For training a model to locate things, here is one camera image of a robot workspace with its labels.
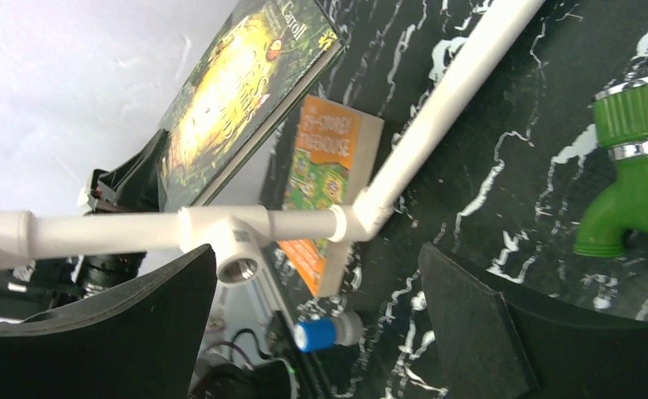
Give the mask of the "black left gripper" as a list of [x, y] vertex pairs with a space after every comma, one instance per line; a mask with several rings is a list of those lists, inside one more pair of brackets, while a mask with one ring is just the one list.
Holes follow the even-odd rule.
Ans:
[[[168, 131], [159, 129], [139, 153], [116, 169], [95, 169], [85, 215], [158, 211], [158, 163], [167, 139]], [[3, 270], [0, 318], [23, 320], [125, 283], [137, 276], [145, 257], [145, 252], [72, 255]]]

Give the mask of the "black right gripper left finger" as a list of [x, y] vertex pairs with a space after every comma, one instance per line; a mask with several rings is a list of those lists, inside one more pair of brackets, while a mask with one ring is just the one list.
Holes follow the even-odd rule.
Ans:
[[215, 296], [207, 244], [107, 291], [0, 323], [0, 398], [185, 398]]

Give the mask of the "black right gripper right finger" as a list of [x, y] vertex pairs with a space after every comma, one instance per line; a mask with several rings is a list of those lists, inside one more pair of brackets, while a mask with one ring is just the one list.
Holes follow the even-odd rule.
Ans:
[[424, 244], [438, 370], [454, 398], [648, 398], [648, 322], [550, 298]]

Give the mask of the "dark green gold book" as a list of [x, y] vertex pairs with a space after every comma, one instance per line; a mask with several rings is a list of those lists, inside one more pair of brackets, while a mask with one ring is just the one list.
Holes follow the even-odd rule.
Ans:
[[161, 210], [209, 204], [343, 49], [316, 1], [238, 2], [161, 119]]

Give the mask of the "orange book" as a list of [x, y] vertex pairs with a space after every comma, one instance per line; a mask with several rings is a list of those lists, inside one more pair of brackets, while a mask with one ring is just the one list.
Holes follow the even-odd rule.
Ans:
[[[299, 114], [284, 210], [352, 204], [369, 182], [383, 120], [317, 96]], [[339, 293], [351, 248], [326, 238], [278, 242], [315, 298]]]

